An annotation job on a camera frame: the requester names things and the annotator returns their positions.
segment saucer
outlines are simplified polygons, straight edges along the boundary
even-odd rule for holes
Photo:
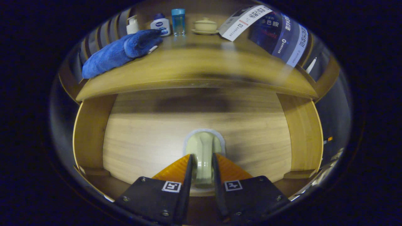
[[[196,34],[199,34],[199,35],[214,35],[214,34],[219,33],[218,30],[216,30],[216,31],[196,31],[195,29],[193,29],[191,31]]]

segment folded towel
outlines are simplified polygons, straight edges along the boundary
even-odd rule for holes
[[[142,30],[116,40],[93,54],[82,67],[83,78],[93,78],[101,73],[148,53],[162,42],[161,30]]]

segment lid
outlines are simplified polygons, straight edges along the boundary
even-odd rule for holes
[[[156,15],[154,16],[154,20],[162,19],[162,18],[165,18],[165,15],[163,15],[162,13],[158,13],[158,14],[156,14]]]
[[[194,23],[216,24],[216,22],[210,21],[208,17],[203,17],[201,21],[195,21]]]
[[[183,8],[172,9],[172,16],[181,15],[181,14],[184,14],[185,12],[186,12],[186,10]]]

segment product box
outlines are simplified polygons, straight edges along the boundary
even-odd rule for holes
[[[263,5],[242,8],[220,26],[219,34],[230,41],[234,41],[251,24],[270,12],[272,10]]]
[[[295,67],[307,43],[307,29],[280,12],[270,12],[251,27],[250,40]]]

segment bottle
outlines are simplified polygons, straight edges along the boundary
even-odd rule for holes
[[[173,21],[173,34],[175,36],[185,35],[184,25],[185,10],[183,8],[172,9],[172,21]]]
[[[170,35],[170,24],[169,20],[165,18],[165,15],[158,13],[154,16],[154,21],[151,23],[151,29],[162,30],[160,33],[161,37]]]
[[[128,25],[126,26],[127,29],[127,34],[135,34],[137,33],[137,31],[139,31],[138,28],[138,22],[137,22],[137,15],[134,15],[130,18],[127,19],[128,20]]]

